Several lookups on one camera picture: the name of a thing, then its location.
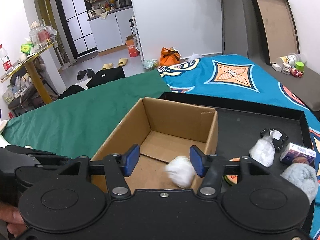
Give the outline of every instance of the human hand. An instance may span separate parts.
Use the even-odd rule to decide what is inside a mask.
[[[3,202],[0,202],[0,220],[8,223],[8,231],[14,237],[21,235],[27,229],[19,209]]]

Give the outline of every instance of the yellow slipper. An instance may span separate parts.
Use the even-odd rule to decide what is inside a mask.
[[[128,59],[127,58],[121,58],[119,59],[118,67],[123,67],[127,64]]]
[[[104,64],[102,69],[109,69],[113,67],[113,63]]]

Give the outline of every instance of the black tray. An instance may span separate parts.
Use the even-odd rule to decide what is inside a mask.
[[[308,123],[303,111],[259,104],[254,102],[218,98],[192,94],[165,92],[160,99],[181,103],[214,107],[219,114],[219,135],[217,154],[227,159],[248,155],[248,151],[260,138],[265,128],[280,128],[289,141],[312,148]],[[276,152],[273,165],[269,168],[273,174],[280,175],[288,166],[279,161]],[[303,230],[310,233],[314,202],[311,204]]]

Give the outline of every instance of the blue blanket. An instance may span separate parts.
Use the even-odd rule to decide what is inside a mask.
[[[240,99],[304,111],[314,150],[316,171],[320,162],[320,123],[291,91],[261,67],[239,55],[223,55],[196,59],[158,71],[176,93]],[[310,236],[320,240],[320,192],[316,197]]]

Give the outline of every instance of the small purple box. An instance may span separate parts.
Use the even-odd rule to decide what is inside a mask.
[[[310,164],[315,158],[316,152],[314,150],[289,142],[280,156],[280,161],[287,165],[292,163]]]

